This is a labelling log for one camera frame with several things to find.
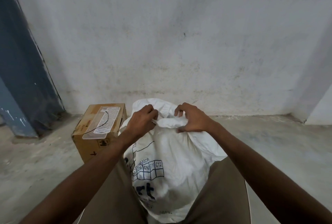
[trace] plastic sack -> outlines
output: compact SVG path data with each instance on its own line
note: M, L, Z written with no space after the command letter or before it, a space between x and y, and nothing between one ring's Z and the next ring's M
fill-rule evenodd
M176 105L151 98L136 101L132 113L145 105L159 111L156 127L130 146L124 159L134 190L148 213L161 223L182 221L198 196L214 161L227 157L206 132L176 133L187 119L175 117ZM122 132L129 117L123 122Z

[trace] forearm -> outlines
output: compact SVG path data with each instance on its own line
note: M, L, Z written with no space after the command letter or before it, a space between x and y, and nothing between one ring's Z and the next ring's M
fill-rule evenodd
M288 176L217 122L208 133L281 223L332 223L332 214Z
M60 183L21 223L72 223L128 148L129 138L132 136L124 131L106 149Z

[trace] white sack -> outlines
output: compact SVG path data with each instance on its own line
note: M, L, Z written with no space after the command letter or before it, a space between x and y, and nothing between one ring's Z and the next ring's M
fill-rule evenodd
M148 104L159 111L157 126L130 146L124 159L133 188L148 213L162 223L179 222L207 181L211 164L227 155L206 132L176 133L176 128L188 120L175 117L176 105L170 102L138 100L132 105L132 113ZM130 118L123 122L120 132Z

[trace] concrete floor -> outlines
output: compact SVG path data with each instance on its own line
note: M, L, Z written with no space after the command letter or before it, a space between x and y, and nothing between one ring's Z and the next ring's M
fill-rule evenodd
M13 144L0 127L0 224L18 223L83 162L70 138L80 117L37 144ZM215 117L332 211L332 127L284 116ZM249 188L253 223L278 223Z

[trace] brown trousers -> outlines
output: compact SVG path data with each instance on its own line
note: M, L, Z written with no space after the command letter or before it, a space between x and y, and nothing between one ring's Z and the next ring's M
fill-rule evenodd
M146 217L121 159L85 208L79 224L147 223ZM210 167L206 184L181 223L250 223L245 181L229 158Z

